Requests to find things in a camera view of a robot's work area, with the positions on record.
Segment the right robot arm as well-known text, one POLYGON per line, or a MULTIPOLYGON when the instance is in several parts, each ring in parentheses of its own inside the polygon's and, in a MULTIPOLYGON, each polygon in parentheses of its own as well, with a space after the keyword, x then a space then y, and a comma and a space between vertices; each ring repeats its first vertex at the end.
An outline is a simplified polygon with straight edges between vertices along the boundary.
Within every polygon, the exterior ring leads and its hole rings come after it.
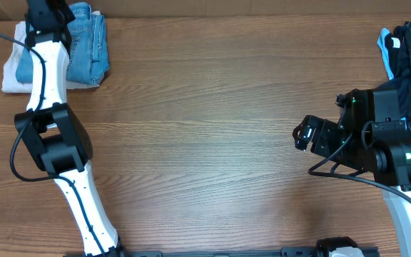
POLYGON ((295 147, 323 160, 312 176, 375 186, 395 225, 402 256, 411 256, 411 132, 394 89, 354 89, 339 94, 338 122, 307 115, 294 128, 295 147))

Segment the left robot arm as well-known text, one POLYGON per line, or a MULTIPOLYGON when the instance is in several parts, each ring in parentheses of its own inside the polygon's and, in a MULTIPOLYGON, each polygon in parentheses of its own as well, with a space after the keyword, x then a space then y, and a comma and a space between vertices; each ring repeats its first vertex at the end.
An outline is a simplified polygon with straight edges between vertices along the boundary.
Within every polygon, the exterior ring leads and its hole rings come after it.
POLYGON ((24 47, 33 61, 26 111, 15 115, 15 142, 23 142, 36 166, 68 202, 83 240, 84 256, 126 256, 96 189, 91 140, 71 110, 66 71, 74 15, 65 1, 29 1, 24 47))

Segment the blue denim jeans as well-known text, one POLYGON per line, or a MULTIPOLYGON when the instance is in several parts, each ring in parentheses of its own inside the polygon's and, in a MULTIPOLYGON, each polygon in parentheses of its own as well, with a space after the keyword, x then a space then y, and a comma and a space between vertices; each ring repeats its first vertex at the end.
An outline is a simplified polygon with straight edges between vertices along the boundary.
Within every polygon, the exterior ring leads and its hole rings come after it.
POLYGON ((110 68, 105 16, 84 2, 28 1, 25 15, 26 48, 16 68, 16 80, 34 81, 35 65, 52 71, 60 50, 70 89, 99 86, 110 68))

